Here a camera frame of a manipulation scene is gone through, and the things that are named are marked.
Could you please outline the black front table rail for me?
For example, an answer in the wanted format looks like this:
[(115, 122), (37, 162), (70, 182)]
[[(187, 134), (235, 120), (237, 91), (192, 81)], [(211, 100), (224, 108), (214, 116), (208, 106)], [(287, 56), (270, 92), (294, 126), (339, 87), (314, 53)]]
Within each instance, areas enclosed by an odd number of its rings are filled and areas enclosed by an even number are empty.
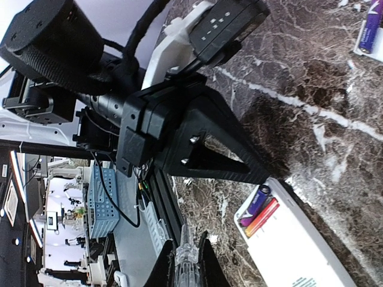
[(161, 169), (152, 167), (148, 176), (148, 186), (158, 218), (164, 220), (170, 239), (179, 246), (184, 217), (168, 175)]

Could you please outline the red battery in small remote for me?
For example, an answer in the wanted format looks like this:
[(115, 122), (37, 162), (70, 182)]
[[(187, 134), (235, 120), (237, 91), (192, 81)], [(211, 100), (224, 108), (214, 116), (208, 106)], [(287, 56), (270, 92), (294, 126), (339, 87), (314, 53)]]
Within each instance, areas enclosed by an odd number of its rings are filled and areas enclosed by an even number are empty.
[(279, 202), (276, 198), (273, 198), (268, 205), (260, 212), (260, 214), (252, 221), (252, 223), (245, 229), (245, 235), (250, 238), (253, 236), (267, 220), (273, 215), (273, 213), (279, 208)]

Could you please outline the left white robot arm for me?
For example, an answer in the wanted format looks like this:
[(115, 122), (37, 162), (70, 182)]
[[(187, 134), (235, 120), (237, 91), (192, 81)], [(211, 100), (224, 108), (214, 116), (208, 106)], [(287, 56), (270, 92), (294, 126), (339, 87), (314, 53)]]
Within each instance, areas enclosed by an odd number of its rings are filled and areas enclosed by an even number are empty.
[(166, 1), (155, 1), (148, 8), (112, 70), (104, 40), (74, 1), (31, 2), (10, 23), (1, 57), (28, 79), (43, 78), (75, 94), (117, 126), (117, 168), (127, 175), (152, 161), (172, 176), (264, 183), (270, 174), (260, 153), (197, 69), (235, 54), (239, 35), (269, 15), (267, 6), (262, 1), (216, 2), (188, 34), (196, 59), (139, 91), (134, 53), (165, 6)]

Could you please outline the clear handle screwdriver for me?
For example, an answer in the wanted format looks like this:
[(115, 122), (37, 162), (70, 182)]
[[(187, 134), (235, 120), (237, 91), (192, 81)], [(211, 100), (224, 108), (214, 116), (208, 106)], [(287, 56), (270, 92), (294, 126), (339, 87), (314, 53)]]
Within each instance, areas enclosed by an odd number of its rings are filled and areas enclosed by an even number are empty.
[(174, 286), (200, 286), (198, 255), (198, 248), (194, 244), (189, 225), (185, 220), (181, 229), (180, 245), (175, 254)]

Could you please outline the blue perforated plastic basket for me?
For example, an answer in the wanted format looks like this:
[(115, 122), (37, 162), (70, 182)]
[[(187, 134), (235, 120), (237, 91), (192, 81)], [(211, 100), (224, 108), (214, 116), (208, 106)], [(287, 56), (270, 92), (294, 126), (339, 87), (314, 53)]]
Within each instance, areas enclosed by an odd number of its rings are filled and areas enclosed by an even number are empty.
[(120, 215), (111, 204), (102, 185), (99, 166), (93, 166), (87, 192), (89, 237), (106, 237), (117, 225)]

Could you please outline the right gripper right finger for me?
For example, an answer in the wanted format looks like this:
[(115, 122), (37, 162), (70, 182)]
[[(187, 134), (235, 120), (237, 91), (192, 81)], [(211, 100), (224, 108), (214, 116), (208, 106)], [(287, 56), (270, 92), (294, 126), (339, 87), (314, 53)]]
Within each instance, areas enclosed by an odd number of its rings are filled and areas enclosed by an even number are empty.
[(223, 269), (204, 231), (199, 240), (199, 270), (201, 286), (203, 287), (230, 287)]

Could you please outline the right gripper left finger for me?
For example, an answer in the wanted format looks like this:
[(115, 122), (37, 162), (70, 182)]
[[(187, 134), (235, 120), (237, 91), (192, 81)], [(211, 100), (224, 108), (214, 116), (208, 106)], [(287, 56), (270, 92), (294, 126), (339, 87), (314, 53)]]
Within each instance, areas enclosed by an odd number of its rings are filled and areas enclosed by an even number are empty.
[(175, 246), (167, 240), (144, 287), (173, 287), (175, 276)]

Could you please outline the small white remote control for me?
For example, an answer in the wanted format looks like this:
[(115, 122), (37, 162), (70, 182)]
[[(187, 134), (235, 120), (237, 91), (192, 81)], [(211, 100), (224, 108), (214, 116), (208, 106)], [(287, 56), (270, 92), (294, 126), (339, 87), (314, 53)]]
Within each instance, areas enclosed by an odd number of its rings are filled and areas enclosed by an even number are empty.
[(248, 238), (245, 235), (246, 227), (241, 227), (239, 223), (257, 189), (251, 192), (233, 217), (265, 284), (355, 286), (331, 247), (281, 183), (268, 178), (265, 184), (271, 189), (269, 202), (276, 198), (279, 208), (262, 228)]

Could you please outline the purple battery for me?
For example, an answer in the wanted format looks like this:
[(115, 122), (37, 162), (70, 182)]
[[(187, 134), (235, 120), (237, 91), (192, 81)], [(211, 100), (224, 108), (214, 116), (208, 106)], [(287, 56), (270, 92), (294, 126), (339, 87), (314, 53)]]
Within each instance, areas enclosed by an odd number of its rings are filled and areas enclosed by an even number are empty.
[(366, 24), (359, 42), (359, 49), (367, 54), (372, 53), (376, 33), (380, 27), (382, 20), (382, 1), (371, 1), (371, 5), (367, 11)]
[(268, 199), (271, 189), (267, 185), (260, 185), (250, 205), (239, 220), (241, 227), (248, 227), (259, 214), (264, 202)]

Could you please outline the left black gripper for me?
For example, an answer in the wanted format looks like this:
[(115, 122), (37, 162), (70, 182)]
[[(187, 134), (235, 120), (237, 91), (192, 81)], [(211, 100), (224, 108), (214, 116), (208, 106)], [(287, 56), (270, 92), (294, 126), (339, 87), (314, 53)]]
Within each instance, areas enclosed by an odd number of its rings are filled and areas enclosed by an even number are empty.
[(223, 97), (217, 92), (199, 96), (206, 81), (193, 74), (127, 97), (116, 155), (121, 173), (132, 176), (134, 167), (156, 157), (155, 165), (172, 176), (249, 184), (270, 177), (260, 151)]

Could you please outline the purple battery in small remote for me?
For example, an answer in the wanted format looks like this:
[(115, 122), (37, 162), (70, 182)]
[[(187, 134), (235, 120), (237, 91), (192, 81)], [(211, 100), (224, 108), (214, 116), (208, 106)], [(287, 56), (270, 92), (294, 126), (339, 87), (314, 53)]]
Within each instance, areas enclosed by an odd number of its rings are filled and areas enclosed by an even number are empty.
[(264, 202), (268, 199), (271, 189), (267, 185), (260, 185), (250, 205), (239, 220), (241, 227), (248, 227), (259, 214)]

